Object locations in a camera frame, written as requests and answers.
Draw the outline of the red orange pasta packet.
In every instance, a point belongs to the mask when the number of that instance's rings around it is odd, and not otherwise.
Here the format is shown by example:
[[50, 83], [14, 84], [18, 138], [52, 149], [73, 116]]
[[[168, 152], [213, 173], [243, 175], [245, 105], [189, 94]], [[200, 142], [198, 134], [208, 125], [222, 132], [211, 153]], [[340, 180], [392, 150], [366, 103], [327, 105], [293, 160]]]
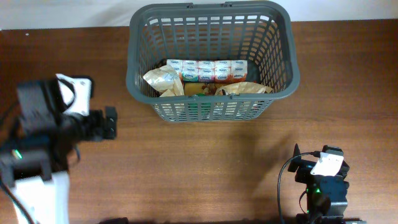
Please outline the red orange pasta packet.
[[222, 83], [185, 83], [184, 94], [185, 96], [194, 95], [214, 95], [216, 90], [224, 86]]

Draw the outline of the grey plastic shopping basket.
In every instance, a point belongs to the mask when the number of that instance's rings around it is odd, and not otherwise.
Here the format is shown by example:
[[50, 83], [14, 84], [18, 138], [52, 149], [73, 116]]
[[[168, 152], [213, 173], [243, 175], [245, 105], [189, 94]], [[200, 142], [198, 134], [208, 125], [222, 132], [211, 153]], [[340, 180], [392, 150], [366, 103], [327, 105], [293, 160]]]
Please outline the grey plastic shopping basket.
[[151, 4], [131, 18], [127, 89], [166, 121], [254, 119], [299, 82], [277, 3]]

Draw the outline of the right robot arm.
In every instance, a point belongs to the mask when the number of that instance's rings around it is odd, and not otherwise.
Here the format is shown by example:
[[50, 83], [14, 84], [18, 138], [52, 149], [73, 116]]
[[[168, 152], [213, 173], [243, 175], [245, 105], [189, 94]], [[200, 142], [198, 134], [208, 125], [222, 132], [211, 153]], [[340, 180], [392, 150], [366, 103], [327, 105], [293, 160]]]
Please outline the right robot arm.
[[295, 223], [361, 224], [359, 218], [345, 218], [349, 182], [345, 181], [349, 165], [341, 148], [329, 145], [321, 151], [301, 152], [294, 147], [293, 156], [283, 169], [295, 174], [295, 181], [305, 184], [300, 198], [307, 198], [307, 208], [296, 214]]

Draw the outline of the tissue packets multipack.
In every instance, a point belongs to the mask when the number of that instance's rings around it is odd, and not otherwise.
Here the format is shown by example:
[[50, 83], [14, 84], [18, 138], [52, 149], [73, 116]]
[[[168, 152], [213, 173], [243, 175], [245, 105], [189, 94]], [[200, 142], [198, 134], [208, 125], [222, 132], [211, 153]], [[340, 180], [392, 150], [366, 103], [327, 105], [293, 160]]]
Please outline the tissue packets multipack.
[[178, 60], [167, 59], [183, 82], [236, 83], [246, 80], [245, 60]]

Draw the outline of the green lid glass jar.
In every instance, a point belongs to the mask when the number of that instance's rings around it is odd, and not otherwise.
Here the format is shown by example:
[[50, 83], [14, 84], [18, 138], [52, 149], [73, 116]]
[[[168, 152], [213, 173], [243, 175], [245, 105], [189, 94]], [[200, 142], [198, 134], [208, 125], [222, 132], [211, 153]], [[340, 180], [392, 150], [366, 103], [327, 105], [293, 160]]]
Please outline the green lid glass jar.
[[191, 120], [205, 121], [209, 120], [211, 112], [211, 103], [189, 103], [188, 114]]

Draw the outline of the cream paper bag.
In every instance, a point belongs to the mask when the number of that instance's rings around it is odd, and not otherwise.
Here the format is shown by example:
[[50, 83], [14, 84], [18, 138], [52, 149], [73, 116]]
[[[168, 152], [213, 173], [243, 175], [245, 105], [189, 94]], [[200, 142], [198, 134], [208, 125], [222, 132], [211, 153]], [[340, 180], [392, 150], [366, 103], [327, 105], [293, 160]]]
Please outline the cream paper bag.
[[182, 81], [175, 69], [170, 65], [164, 65], [147, 72], [143, 79], [160, 93], [160, 97], [185, 95]]

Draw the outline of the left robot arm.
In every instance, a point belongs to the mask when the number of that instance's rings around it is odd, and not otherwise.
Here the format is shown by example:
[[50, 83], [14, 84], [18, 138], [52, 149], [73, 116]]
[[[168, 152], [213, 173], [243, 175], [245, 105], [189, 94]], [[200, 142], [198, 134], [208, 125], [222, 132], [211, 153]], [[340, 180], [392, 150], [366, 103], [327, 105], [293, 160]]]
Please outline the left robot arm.
[[20, 83], [21, 115], [1, 146], [1, 188], [19, 223], [69, 223], [68, 154], [117, 136], [115, 108], [91, 110], [90, 77]]

